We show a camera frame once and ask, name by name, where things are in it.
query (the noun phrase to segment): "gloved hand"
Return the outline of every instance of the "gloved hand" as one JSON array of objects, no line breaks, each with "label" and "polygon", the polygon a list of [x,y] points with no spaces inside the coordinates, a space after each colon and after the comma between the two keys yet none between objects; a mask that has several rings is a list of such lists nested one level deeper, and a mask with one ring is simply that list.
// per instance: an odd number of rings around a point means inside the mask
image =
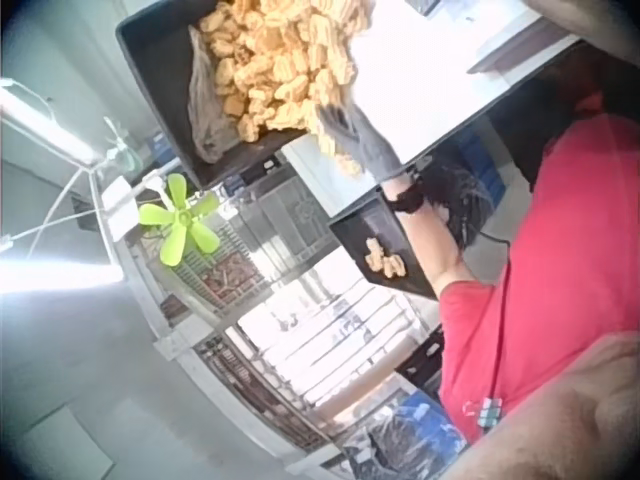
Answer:
[{"label": "gloved hand", "polygon": [[366,115],[353,103],[344,108],[318,107],[318,119],[327,135],[351,155],[377,183],[404,172],[400,159],[387,140],[371,125]]}]

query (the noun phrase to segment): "fluorescent light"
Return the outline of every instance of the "fluorescent light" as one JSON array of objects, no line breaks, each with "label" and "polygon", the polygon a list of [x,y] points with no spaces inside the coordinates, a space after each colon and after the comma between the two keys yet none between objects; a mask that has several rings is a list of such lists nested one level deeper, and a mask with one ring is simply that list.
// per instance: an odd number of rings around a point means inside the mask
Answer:
[{"label": "fluorescent light", "polygon": [[5,88],[0,88],[0,106],[2,106],[4,114],[13,117],[69,156],[80,160],[88,166],[98,159],[98,155],[89,145],[61,128],[53,120],[31,108]]},{"label": "fluorescent light", "polygon": [[117,265],[70,262],[0,262],[0,294],[77,290],[117,283],[124,279]]}]

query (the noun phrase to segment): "black metal basket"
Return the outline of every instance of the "black metal basket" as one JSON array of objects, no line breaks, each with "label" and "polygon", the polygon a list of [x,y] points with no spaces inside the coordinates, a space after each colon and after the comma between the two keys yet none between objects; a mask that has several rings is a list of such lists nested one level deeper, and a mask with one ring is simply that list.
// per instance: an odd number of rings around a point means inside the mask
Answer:
[{"label": "black metal basket", "polygon": [[188,27],[212,12],[216,4],[217,0],[162,0],[127,18],[116,29],[138,87],[198,188],[266,160],[303,133],[269,132],[256,143],[236,145],[215,164],[198,155],[187,109],[193,67]]}]

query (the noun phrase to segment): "cable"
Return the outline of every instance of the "cable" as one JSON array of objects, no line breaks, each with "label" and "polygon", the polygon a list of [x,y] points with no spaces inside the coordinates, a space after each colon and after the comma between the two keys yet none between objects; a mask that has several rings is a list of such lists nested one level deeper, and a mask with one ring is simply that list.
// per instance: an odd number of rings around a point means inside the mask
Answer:
[{"label": "cable", "polygon": [[[60,194],[57,196],[56,200],[53,202],[53,205],[51,205],[51,208],[47,212],[47,215],[44,217],[44,221],[42,222],[42,226],[43,227],[46,226],[49,223],[49,220],[51,220],[51,217],[55,213],[56,209],[60,206],[60,203],[62,202],[64,197],[67,195],[69,190],[71,190],[71,187],[73,186],[74,183],[76,183],[76,180],[78,180],[78,178],[80,177],[80,175],[82,173],[83,173],[83,170],[78,169],[71,176],[71,178],[69,179],[67,184],[64,186],[64,188],[62,189]],[[36,234],[36,238],[33,239],[33,242],[31,243],[31,247],[29,247],[29,252],[27,253],[27,259],[29,259],[29,257],[31,257],[31,254],[33,253],[33,250],[35,250],[36,245],[38,244],[38,240],[40,240],[40,235],[42,235],[42,230],[38,230],[38,233]]]},{"label": "cable", "polygon": [[[491,383],[489,384],[489,395],[487,397],[490,400],[494,400],[498,385],[498,374],[500,373],[500,365],[502,364],[504,326],[507,309],[507,288],[509,286],[509,279],[511,277],[511,242],[494,237],[493,235],[489,235],[488,233],[484,233],[471,224],[469,224],[469,226],[471,226],[471,228],[473,228],[478,235],[481,235],[492,242],[499,243],[507,247],[507,265],[505,267],[504,278],[502,280],[502,298],[500,300],[500,319],[498,323],[498,339],[496,342],[496,359],[493,364],[493,371],[491,372]],[[489,430],[489,427],[485,427],[482,429],[484,434],[487,434]]]},{"label": "cable", "polygon": [[15,85],[18,88],[21,88],[25,92],[29,93],[30,95],[32,95],[32,96],[36,97],[38,100],[40,100],[40,102],[42,102],[42,104],[47,108],[47,111],[49,112],[49,116],[51,117],[51,120],[56,124],[58,123],[58,121],[56,120],[56,114],[53,112],[53,108],[51,108],[51,105],[49,105],[49,102],[47,102],[41,95],[37,94],[36,92],[31,90],[29,87],[27,87],[26,85],[20,83],[17,80],[14,80],[12,78],[8,78],[7,81],[11,82],[11,83],[9,83],[7,85],[7,87],[12,87],[12,86]]},{"label": "cable", "polygon": [[[152,202],[157,202],[159,199],[158,198],[154,198],[153,200],[145,200],[143,202],[139,202],[139,205],[142,205],[144,203],[152,203]],[[27,237],[29,235],[32,235],[36,232],[40,232],[46,228],[49,227],[53,227],[54,225],[58,225],[60,223],[64,223],[66,221],[69,220],[74,220],[76,218],[80,218],[80,217],[84,217],[86,215],[91,215],[92,213],[96,213],[98,211],[98,209],[94,209],[94,210],[87,210],[86,212],[80,212],[80,213],[76,213],[74,215],[69,215],[67,217],[63,217],[63,218],[59,218],[58,220],[54,220],[52,222],[47,223],[46,225],[40,225],[38,227],[34,227],[34,228],[30,228],[29,230],[25,230],[24,232],[21,232],[17,235],[11,235],[10,240],[15,241],[15,240],[19,240],[23,237]]]},{"label": "cable", "polygon": [[483,236],[484,238],[486,238],[487,240],[491,240],[492,242],[500,243],[500,244],[502,244],[502,245],[506,245],[508,249],[510,249],[510,248],[511,248],[511,242],[510,242],[509,240],[503,240],[502,238],[494,237],[494,236],[492,236],[492,235],[489,235],[488,233],[484,233],[484,232],[479,231],[479,230],[476,230],[476,233],[477,233],[478,235],[482,235],[482,236]]}]

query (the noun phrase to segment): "white wall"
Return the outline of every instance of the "white wall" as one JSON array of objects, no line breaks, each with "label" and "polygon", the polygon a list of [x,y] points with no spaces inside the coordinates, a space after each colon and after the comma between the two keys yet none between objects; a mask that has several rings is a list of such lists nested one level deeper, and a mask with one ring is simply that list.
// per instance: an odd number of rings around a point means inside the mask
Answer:
[{"label": "white wall", "polygon": [[[5,166],[3,231],[34,225],[56,193]],[[97,234],[80,236],[73,229],[70,224],[50,232],[42,254],[62,243],[87,257],[98,251]],[[4,441],[17,441],[66,404],[116,464],[108,480],[294,478],[152,347],[154,338],[126,285],[5,296],[0,317]]]},{"label": "white wall", "polygon": [[[116,26],[151,0],[33,0],[3,32],[2,76],[51,99],[60,125],[104,154],[112,137],[103,116],[137,146],[159,130],[118,46]],[[11,91],[40,111],[33,97]],[[3,158],[58,185],[73,167],[3,125]]]}]

